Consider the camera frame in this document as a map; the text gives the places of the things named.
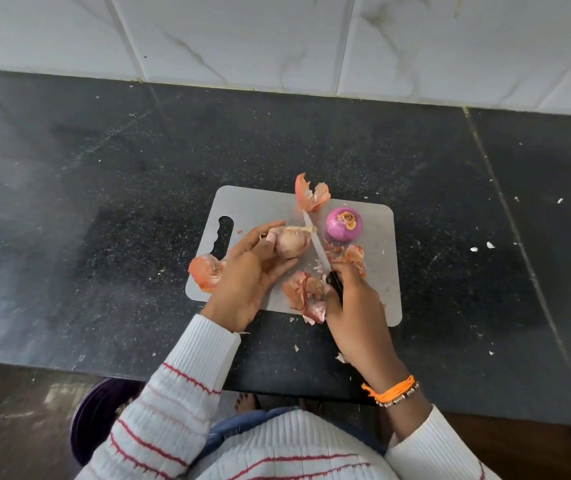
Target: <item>orange string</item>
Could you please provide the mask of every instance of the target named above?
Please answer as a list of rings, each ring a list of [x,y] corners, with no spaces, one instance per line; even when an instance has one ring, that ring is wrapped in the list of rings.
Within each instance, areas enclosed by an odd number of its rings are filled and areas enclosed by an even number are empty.
[[[367,390],[370,393],[368,394],[368,397],[374,397],[374,400],[377,403],[389,403],[390,401],[393,401],[400,395],[408,392],[412,388],[412,386],[414,386],[415,382],[416,381],[414,380],[414,376],[410,376],[404,381],[399,382],[396,386],[390,387],[383,394],[377,394],[374,391],[374,389],[372,389],[367,384],[361,384],[361,389]]]

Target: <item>white sweater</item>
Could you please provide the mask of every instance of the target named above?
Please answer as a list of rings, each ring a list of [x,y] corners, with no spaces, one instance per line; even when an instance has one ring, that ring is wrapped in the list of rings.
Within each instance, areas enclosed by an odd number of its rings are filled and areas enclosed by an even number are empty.
[[[327,421],[292,411],[228,438],[192,465],[240,336],[195,315],[141,395],[117,420],[78,479],[402,479],[491,480],[485,467],[433,407],[385,457]]]

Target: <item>knife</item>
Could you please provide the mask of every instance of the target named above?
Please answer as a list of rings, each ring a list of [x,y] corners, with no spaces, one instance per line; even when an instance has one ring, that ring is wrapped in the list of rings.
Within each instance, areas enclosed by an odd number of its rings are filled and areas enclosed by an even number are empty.
[[[305,221],[306,226],[314,228],[312,219],[305,210],[303,211],[303,220]],[[337,292],[338,300],[343,306],[343,283],[338,279],[338,273],[332,269],[332,266],[329,265],[328,256],[326,255],[325,250],[321,245],[321,239],[319,239],[319,235],[316,232],[311,232],[310,238],[312,239],[314,250],[317,251],[319,261],[321,261],[323,271],[326,274],[326,282]]]

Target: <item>blue pants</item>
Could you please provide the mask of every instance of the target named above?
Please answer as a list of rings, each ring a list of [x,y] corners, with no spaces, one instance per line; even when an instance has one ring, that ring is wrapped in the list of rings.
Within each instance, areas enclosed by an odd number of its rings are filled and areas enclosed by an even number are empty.
[[[270,419],[281,416],[281,414],[289,413],[290,411],[296,411],[297,409],[299,409],[297,406],[286,406],[283,408],[271,409],[270,411],[256,410],[219,421],[212,427],[212,429],[210,429],[210,434],[208,435],[206,446],[204,446],[204,448],[201,450],[201,453],[199,453],[199,456],[197,456],[195,462],[205,458],[210,453],[215,451],[224,443],[224,441],[226,441],[231,436],[245,433],[246,431],[249,431],[252,428],[256,428],[260,424],[263,424]],[[376,439],[370,436],[370,434],[363,429],[357,428],[356,426],[348,423],[336,421],[329,422],[331,422],[337,428],[345,431],[348,435],[354,436],[357,440],[366,444],[377,453],[381,455],[385,454],[386,448],[380,445]]]

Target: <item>purple bucket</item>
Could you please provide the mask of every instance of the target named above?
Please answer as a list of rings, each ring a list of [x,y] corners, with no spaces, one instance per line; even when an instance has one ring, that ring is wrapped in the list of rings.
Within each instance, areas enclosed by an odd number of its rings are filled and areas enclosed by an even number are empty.
[[[70,423],[70,447],[81,466],[88,464],[110,434],[117,408],[138,396],[145,385],[128,379],[105,379],[84,396]]]

